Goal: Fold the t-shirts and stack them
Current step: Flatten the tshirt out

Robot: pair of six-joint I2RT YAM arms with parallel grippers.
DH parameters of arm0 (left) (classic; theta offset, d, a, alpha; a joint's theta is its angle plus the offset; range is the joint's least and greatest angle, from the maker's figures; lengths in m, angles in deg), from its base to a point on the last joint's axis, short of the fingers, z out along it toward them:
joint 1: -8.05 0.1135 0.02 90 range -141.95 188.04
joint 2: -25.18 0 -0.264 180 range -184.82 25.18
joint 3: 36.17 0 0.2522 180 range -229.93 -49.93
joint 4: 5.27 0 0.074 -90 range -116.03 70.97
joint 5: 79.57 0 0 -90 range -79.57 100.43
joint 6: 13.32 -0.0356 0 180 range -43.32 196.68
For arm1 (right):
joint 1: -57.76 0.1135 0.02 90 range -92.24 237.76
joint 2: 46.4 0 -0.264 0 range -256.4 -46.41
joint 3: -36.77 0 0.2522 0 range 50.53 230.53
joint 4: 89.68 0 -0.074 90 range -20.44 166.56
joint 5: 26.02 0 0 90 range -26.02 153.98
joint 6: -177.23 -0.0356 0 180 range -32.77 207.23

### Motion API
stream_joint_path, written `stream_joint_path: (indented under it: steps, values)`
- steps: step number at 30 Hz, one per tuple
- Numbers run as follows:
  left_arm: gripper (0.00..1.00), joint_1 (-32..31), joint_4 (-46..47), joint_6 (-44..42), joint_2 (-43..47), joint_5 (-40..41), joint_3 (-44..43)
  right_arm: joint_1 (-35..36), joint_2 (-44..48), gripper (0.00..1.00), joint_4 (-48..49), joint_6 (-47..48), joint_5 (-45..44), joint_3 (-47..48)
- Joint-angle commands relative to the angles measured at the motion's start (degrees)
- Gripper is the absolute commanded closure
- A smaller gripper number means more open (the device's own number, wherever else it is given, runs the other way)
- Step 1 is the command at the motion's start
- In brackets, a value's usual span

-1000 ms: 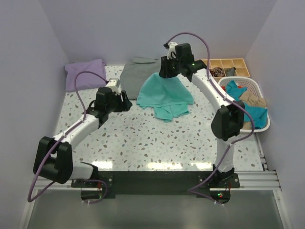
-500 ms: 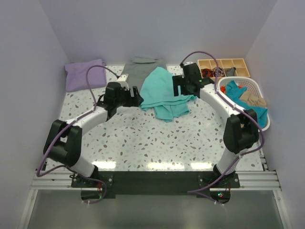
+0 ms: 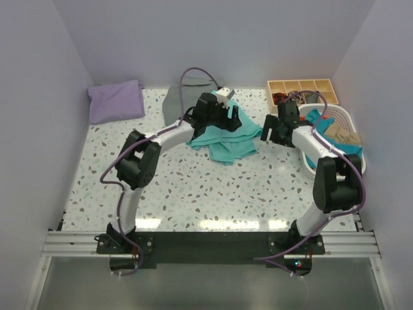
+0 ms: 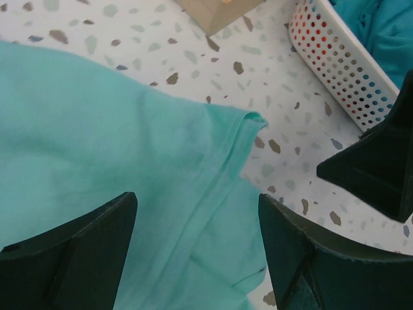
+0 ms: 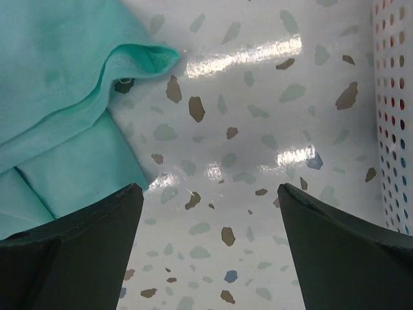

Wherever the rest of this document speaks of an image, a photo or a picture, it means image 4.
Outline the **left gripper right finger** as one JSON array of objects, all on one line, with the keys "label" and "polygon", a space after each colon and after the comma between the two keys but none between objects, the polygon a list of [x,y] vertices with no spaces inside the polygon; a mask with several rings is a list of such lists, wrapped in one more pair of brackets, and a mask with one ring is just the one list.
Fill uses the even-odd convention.
[{"label": "left gripper right finger", "polygon": [[412,257],[336,234],[261,194],[278,309],[412,309]]}]

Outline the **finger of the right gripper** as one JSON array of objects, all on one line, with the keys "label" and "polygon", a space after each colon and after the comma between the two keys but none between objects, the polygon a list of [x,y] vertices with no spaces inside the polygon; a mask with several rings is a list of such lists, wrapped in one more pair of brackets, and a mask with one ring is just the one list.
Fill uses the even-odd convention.
[{"label": "finger of the right gripper", "polygon": [[358,142],[321,162],[319,178],[399,223],[412,214],[412,72],[388,116]]}]

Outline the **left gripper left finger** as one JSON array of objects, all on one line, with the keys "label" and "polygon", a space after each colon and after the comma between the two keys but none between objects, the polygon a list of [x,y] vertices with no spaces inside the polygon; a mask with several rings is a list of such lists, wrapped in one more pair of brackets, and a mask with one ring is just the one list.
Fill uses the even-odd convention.
[{"label": "left gripper left finger", "polygon": [[1,251],[1,309],[113,309],[137,213],[125,192]]}]

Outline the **teal t shirt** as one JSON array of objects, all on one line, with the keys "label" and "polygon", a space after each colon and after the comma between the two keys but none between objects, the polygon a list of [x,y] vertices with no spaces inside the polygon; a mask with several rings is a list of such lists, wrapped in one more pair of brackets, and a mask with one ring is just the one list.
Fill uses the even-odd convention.
[{"label": "teal t shirt", "polygon": [[1,244],[133,192],[116,309],[251,309],[257,112],[164,94],[73,54],[1,43]]}]

